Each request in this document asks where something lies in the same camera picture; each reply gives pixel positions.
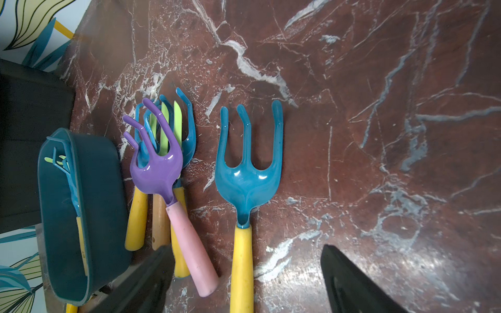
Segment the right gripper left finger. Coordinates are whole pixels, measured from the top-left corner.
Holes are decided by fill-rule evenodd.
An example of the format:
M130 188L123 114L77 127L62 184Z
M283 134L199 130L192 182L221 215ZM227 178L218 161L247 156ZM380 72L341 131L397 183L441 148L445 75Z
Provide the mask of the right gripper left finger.
M161 246L93 312L163 312L174 276L172 247Z

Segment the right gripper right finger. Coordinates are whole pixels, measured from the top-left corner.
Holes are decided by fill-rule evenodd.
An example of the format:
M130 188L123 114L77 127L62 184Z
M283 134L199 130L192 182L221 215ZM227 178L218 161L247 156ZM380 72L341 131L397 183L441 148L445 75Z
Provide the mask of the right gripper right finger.
M334 245L324 245L321 269L332 312L405 312Z

